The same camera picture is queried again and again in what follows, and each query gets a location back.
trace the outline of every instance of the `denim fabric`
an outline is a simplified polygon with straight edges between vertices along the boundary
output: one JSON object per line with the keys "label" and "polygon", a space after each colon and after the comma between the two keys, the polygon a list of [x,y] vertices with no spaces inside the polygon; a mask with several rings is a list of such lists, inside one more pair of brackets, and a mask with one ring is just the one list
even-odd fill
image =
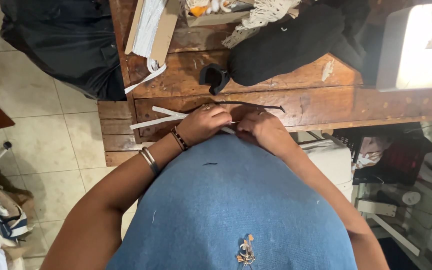
{"label": "denim fabric", "polygon": [[242,269],[236,255],[248,234],[254,270],[357,269],[327,201],[279,158],[233,135],[217,135],[166,166],[106,269]]}

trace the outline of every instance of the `person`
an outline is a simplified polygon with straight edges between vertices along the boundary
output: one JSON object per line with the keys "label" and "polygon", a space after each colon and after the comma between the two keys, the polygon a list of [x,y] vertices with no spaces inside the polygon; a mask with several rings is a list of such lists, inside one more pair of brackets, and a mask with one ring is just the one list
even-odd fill
{"label": "person", "polygon": [[203,105],[148,147],[160,173],[141,153],[111,171],[70,211],[41,270],[389,269],[366,221],[276,116],[254,111],[237,136],[215,135],[231,121]]}

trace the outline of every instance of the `tile floor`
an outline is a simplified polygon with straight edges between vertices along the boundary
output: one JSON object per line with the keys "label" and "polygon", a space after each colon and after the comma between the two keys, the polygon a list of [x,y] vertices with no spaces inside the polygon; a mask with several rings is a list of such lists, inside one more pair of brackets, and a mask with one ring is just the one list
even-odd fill
{"label": "tile floor", "polygon": [[[0,10],[0,27],[3,14]],[[35,199],[33,234],[24,245],[27,270],[39,268],[75,203],[112,167],[106,167],[95,101],[54,80],[0,38],[0,108],[15,126],[0,129],[0,149],[13,148],[0,170]],[[136,211],[123,216],[122,234]]]}

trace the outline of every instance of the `hand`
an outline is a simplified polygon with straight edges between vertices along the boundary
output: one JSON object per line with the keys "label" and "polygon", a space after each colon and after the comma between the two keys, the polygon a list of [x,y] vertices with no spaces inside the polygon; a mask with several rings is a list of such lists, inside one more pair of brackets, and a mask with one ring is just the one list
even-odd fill
{"label": "hand", "polygon": [[190,113],[176,127],[177,132],[189,146],[202,143],[211,138],[224,125],[232,121],[231,114],[220,105],[207,104]]}
{"label": "hand", "polygon": [[246,114],[237,125],[236,136],[260,146],[282,160],[300,149],[279,118],[267,111]]}

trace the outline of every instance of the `wooden workbench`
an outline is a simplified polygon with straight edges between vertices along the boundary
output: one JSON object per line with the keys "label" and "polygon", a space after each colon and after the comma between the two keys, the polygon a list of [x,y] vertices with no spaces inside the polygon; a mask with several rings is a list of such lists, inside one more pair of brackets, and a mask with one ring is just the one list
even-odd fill
{"label": "wooden workbench", "polygon": [[[144,58],[124,54],[137,0],[109,1],[123,80],[128,87],[149,74]],[[221,40],[234,27],[188,27],[183,19],[178,19],[166,71],[133,89],[127,94],[127,102],[99,102],[108,166],[121,164],[137,153],[137,144],[157,141],[176,124],[166,122],[130,130],[131,124],[167,116],[154,112],[154,105],[180,112],[222,100],[283,106],[286,113],[268,111],[278,116],[290,132],[432,120],[432,89],[381,93],[364,88],[359,72],[329,54],[257,85],[244,87],[231,81],[219,95],[212,96],[209,86],[198,84],[199,72],[210,63],[225,66],[229,51]],[[333,72],[322,81],[328,62],[333,62]],[[237,106],[229,109],[235,121],[246,112]]]}

